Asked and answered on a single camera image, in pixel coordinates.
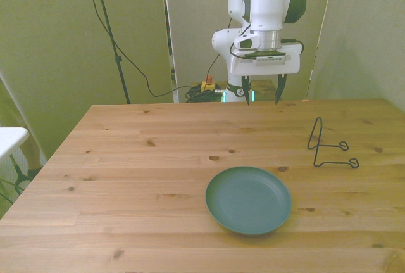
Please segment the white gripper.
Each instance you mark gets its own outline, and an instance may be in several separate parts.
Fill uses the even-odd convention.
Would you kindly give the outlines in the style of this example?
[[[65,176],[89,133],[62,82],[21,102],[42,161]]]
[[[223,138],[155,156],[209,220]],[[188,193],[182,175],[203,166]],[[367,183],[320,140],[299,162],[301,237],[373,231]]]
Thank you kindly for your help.
[[[285,55],[267,55],[259,56],[256,59],[242,59],[239,58],[243,54],[250,53],[250,51],[241,51],[236,49],[235,54],[231,55],[229,62],[229,72],[234,76],[242,76],[241,84],[244,92],[246,103],[250,105],[251,81],[249,76],[255,75],[276,75],[278,74],[278,85],[275,91],[275,104],[277,104],[285,89],[287,75],[294,74],[300,70],[301,63],[301,44],[282,44],[282,47],[277,49],[280,53]]]

